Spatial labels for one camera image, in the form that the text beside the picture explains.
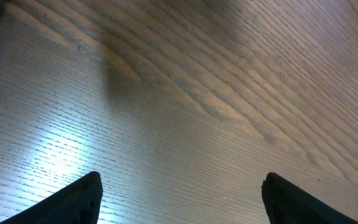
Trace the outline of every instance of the wooden surface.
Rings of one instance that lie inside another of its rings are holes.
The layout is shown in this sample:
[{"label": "wooden surface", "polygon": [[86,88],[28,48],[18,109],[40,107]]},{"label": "wooden surface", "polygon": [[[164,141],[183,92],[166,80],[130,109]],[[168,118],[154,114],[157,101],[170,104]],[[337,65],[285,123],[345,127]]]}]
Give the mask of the wooden surface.
[{"label": "wooden surface", "polygon": [[0,221],[92,170],[99,223],[358,220],[358,1],[4,1]]}]

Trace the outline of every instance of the wooden table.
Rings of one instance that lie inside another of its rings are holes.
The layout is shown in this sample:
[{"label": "wooden table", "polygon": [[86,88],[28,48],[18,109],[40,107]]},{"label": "wooden table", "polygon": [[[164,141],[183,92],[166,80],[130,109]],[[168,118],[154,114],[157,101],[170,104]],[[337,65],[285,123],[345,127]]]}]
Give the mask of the wooden table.
[{"label": "wooden table", "polygon": [[358,1],[4,1],[0,221],[92,170],[99,223],[358,220]]}]

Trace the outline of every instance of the black object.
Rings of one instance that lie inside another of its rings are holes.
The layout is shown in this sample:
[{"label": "black object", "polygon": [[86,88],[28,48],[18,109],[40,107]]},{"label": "black object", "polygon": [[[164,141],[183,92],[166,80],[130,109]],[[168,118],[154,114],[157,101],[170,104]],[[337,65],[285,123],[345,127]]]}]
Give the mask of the black object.
[{"label": "black object", "polygon": [[100,174],[90,172],[0,224],[97,224],[102,194]]},{"label": "black object", "polygon": [[271,224],[358,223],[275,173],[263,182],[262,200]]}]

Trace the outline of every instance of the brown wood grain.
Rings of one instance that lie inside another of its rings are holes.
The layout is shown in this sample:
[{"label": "brown wood grain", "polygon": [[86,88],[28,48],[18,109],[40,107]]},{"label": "brown wood grain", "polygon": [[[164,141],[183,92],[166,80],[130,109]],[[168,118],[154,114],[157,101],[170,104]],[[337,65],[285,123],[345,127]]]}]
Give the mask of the brown wood grain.
[{"label": "brown wood grain", "polygon": [[99,223],[358,220],[358,1],[2,2],[0,221],[92,170]]}]

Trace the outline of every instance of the wood grain pattern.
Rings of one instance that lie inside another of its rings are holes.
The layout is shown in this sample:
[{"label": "wood grain pattern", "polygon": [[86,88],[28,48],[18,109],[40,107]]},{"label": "wood grain pattern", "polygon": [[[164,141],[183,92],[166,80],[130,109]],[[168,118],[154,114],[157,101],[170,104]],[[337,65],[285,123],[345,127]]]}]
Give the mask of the wood grain pattern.
[{"label": "wood grain pattern", "polygon": [[358,220],[358,1],[2,2],[0,221],[92,170],[100,223]]}]

